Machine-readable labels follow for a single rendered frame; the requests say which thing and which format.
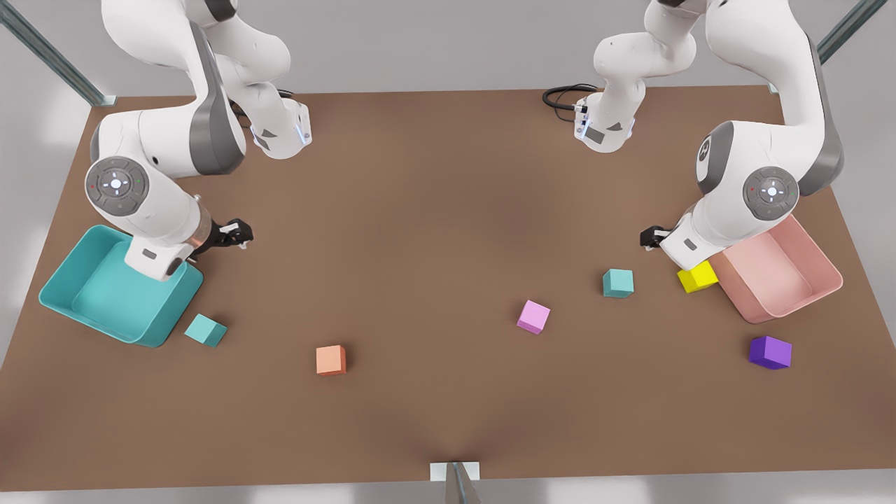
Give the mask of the orange cube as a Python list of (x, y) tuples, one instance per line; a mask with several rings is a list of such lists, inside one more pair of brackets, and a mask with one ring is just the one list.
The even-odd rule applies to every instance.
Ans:
[(342, 345), (316, 348), (316, 373), (321, 376), (343, 375), (348, 371), (346, 349)]

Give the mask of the silver frame post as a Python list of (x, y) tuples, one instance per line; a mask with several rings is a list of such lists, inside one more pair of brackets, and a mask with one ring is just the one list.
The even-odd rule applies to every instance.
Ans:
[(80, 98), (91, 106), (115, 106), (116, 96), (100, 92), (9, 0), (0, 0), (0, 25), (54, 71)]
[(480, 480), (480, 463), (430, 463), (430, 481), (444, 482), (444, 504), (482, 504), (473, 482)]
[[(823, 8), (842, 5), (837, 20)], [(797, 17), (801, 29), (808, 33), (815, 43), (815, 51), (820, 64), (831, 60), (833, 55), (847, 45), (882, 10), (895, 6), (896, 0), (800, 0), (797, 2)]]

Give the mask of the pink cube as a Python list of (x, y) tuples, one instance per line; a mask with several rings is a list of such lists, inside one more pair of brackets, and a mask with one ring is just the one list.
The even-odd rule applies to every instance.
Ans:
[(550, 312), (549, 307), (542, 306), (532, 300), (526, 300), (524, 308), (517, 319), (517, 325), (519, 328), (531, 332), (531, 334), (538, 335), (544, 330)]

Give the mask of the light blue cube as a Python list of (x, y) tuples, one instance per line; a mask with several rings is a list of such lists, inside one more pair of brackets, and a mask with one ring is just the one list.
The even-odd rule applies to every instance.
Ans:
[(609, 298), (625, 299), (636, 290), (631, 270), (609, 269), (603, 274), (602, 283), (603, 295)]
[(222, 337), (227, 332), (226, 326), (221, 325), (217, 321), (208, 318), (208, 316), (197, 314), (189, 323), (185, 334), (192, 340), (201, 342), (206, 347), (217, 347)]

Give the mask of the yellow cube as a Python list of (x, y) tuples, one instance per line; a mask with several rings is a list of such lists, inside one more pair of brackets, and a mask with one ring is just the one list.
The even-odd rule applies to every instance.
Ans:
[(719, 279), (707, 260), (691, 270), (679, 270), (676, 274), (686, 293), (694, 293), (716, 284)]

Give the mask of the purple cube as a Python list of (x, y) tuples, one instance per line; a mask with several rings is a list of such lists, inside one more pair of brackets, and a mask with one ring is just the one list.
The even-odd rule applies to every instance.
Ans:
[(791, 366), (792, 344), (771, 336), (762, 336), (750, 342), (748, 360), (769, 370), (787, 369)]

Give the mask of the pink plastic tray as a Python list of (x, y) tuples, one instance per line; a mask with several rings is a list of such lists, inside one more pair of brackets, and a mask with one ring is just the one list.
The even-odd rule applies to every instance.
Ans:
[(843, 277), (794, 215), (708, 259), (746, 322), (784, 318), (839, 290)]

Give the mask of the teal plastic tray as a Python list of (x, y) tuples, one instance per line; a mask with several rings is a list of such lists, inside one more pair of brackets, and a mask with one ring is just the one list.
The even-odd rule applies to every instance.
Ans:
[(187, 262), (157, 281), (125, 264), (132, 238), (112, 227), (90, 227), (38, 294), (41, 305), (115, 340), (160, 347), (204, 275)]

